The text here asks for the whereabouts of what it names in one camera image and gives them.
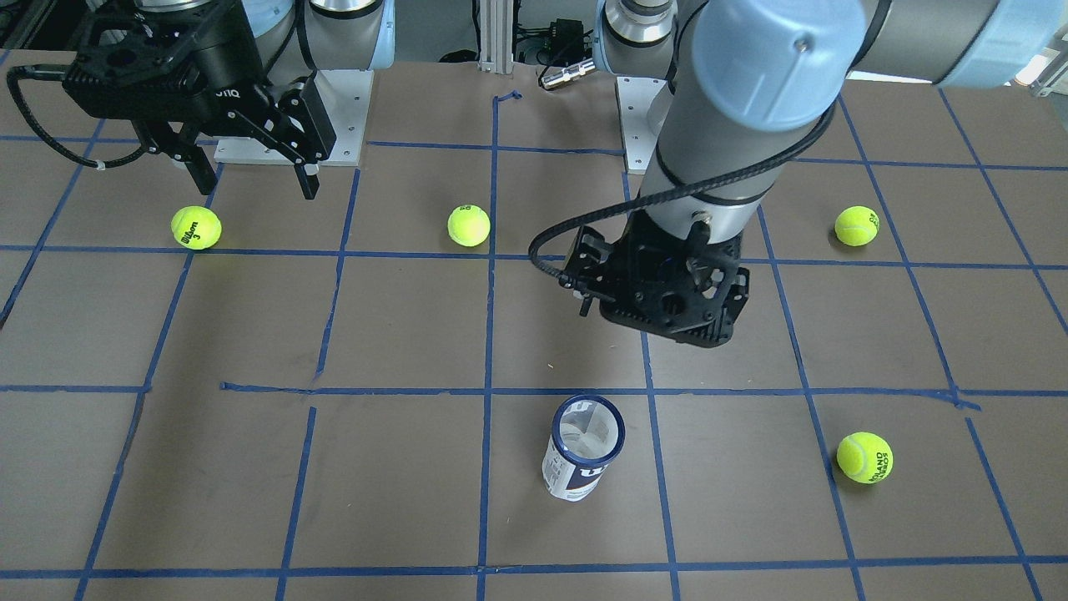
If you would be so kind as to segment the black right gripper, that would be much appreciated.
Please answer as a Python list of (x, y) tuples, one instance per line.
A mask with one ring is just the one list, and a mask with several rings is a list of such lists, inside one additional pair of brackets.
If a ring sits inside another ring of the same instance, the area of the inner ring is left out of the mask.
[(297, 78), (281, 90), (274, 65), (289, 45), (289, 3), (286, 1), (194, 1), (179, 13), (190, 20), (189, 57), (207, 80), (218, 106), (202, 129), (164, 123), (159, 147), (186, 168), (200, 194), (216, 189), (216, 169), (197, 144), (201, 130), (213, 137), (260, 139), (277, 126), (279, 149), (293, 164), (301, 194), (316, 197), (320, 190), (318, 164), (335, 147), (336, 132), (328, 114), (317, 73)]

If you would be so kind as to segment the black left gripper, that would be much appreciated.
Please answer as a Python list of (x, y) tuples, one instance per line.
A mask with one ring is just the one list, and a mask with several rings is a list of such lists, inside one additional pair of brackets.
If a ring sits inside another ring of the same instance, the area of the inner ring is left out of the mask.
[(711, 244), (679, 239), (648, 213), (630, 213), (622, 235), (626, 276), (711, 276), (739, 270), (741, 236)]

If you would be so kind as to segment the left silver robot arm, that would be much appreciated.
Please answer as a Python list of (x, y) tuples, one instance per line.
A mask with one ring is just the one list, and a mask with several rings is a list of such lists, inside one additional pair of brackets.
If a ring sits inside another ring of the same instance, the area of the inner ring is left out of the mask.
[(823, 133), (853, 72), (941, 86), (1007, 83), (1045, 48), (1061, 1), (602, 1), (595, 64), (665, 83), (656, 142), (599, 274), (729, 270), (787, 159)]

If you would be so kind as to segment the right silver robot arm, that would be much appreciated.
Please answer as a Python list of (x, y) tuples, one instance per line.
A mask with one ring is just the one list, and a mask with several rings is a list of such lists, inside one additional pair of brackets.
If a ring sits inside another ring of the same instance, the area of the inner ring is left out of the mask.
[(317, 84), (335, 144), (316, 167), (358, 167), (373, 72), (395, 57), (393, 1), (237, 1), (256, 42), (264, 75), (283, 84)]

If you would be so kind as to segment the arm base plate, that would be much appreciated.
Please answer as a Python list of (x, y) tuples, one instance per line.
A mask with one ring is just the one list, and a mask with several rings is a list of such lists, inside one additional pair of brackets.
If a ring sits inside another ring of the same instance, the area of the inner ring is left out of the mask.
[(668, 81), (617, 77), (619, 128), (629, 174), (645, 174), (672, 102)]
[[(375, 72), (317, 72), (314, 83), (335, 132), (335, 145), (318, 167), (359, 167)], [(290, 167), (290, 161), (247, 137), (218, 138), (214, 159), (224, 164)]]

